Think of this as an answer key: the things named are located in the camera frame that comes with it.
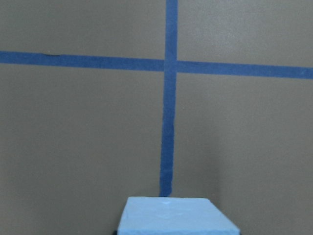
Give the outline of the light blue foam block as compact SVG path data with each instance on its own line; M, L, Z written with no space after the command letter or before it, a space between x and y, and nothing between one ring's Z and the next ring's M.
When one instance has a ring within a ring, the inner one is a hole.
M119 235L239 235L240 229L206 198L129 197Z

